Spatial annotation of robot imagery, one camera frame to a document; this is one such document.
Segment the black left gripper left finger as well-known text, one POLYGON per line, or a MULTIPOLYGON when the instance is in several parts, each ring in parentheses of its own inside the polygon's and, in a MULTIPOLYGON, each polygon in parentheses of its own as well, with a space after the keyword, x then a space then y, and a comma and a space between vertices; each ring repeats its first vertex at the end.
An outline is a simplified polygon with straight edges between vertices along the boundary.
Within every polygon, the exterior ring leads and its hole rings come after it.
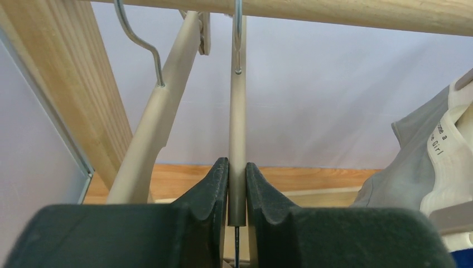
POLYGON ((49 205, 5 267, 221 267, 229 162, 172 203, 49 205))

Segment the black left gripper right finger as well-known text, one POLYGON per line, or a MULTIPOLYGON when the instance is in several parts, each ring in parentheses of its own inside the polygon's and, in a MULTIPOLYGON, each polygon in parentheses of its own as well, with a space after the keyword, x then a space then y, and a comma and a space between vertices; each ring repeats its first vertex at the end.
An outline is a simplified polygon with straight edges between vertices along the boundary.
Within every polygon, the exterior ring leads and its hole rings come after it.
POLYGON ((438 232, 402 208, 303 208, 247 163, 252 267, 455 267, 438 232))

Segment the grey underwear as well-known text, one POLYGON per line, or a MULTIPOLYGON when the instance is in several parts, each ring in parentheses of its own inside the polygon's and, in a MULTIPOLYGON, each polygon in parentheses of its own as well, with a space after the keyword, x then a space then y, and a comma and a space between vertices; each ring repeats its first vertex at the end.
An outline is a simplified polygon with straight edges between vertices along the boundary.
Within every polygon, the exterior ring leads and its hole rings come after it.
POLYGON ((400 150, 361 187, 355 207, 434 211, 472 201, 472 72, 392 124, 400 150))

